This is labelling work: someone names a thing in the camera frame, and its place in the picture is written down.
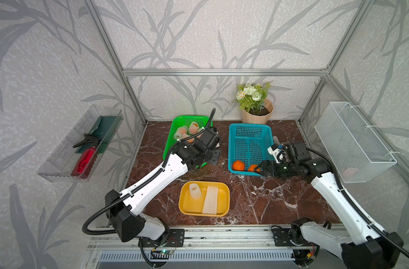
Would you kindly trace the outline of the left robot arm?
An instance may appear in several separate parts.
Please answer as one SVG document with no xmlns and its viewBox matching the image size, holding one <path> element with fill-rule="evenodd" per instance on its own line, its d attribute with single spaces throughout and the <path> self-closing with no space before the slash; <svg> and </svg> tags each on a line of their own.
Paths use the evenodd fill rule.
<svg viewBox="0 0 409 269">
<path fill-rule="evenodd" d="M 178 140 L 168 150 L 164 161 L 130 187 L 105 196 L 105 207 L 83 224 L 86 235 L 117 234 L 122 242 L 147 238 L 158 244 L 169 241 L 170 228 L 159 218 L 143 213 L 149 202 L 179 177 L 204 164 L 216 165 L 221 149 L 217 129 L 211 126 L 213 110 L 207 124 L 190 138 Z"/>
</svg>

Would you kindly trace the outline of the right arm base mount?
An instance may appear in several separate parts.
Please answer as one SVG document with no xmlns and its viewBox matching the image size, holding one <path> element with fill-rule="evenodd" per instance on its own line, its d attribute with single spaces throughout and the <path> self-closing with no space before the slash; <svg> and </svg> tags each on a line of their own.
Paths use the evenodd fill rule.
<svg viewBox="0 0 409 269">
<path fill-rule="evenodd" d="M 279 225 L 271 226 L 271 233 L 276 247 L 301 247 L 304 245 L 292 239 L 290 230 L 290 228 L 283 228 Z"/>
</svg>

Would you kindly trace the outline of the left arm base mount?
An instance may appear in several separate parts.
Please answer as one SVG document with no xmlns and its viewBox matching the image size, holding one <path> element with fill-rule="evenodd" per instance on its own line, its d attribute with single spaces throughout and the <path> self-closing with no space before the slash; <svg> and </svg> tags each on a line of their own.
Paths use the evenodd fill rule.
<svg viewBox="0 0 409 269">
<path fill-rule="evenodd" d="M 169 229 L 155 241 L 150 238 L 139 238 L 139 242 L 145 248 L 156 247 L 182 247 L 185 238 L 184 229 Z"/>
</svg>

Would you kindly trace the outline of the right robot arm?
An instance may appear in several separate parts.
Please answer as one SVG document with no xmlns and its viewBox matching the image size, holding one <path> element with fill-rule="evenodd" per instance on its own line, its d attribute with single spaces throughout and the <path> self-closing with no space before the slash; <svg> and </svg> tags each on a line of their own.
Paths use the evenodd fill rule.
<svg viewBox="0 0 409 269">
<path fill-rule="evenodd" d="M 276 245 L 316 248 L 310 253 L 295 251 L 296 265 L 308 266 L 321 248 L 342 260 L 348 269 L 392 269 L 400 254 L 409 259 L 402 238 L 396 232 L 385 231 L 365 212 L 342 185 L 335 165 L 323 154 L 302 142 L 275 143 L 268 152 L 272 160 L 262 161 L 254 172 L 283 180 L 302 177 L 327 201 L 346 230 L 338 232 L 331 229 L 330 222 L 319 225 L 307 217 L 292 222 L 289 229 L 273 226 Z"/>
</svg>

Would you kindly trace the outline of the white foam net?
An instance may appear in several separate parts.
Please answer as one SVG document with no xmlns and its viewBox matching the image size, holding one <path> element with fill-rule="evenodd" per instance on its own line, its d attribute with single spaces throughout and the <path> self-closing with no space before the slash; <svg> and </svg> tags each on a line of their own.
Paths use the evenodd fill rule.
<svg viewBox="0 0 409 269">
<path fill-rule="evenodd" d="M 204 215 L 216 215 L 219 189 L 209 186 L 206 190 L 206 197 L 203 203 L 202 213 Z"/>
<path fill-rule="evenodd" d="M 199 199 L 202 196 L 201 193 L 201 189 L 200 186 L 196 183 L 191 183 L 189 185 L 189 195 L 193 198 L 193 199 Z"/>
</svg>

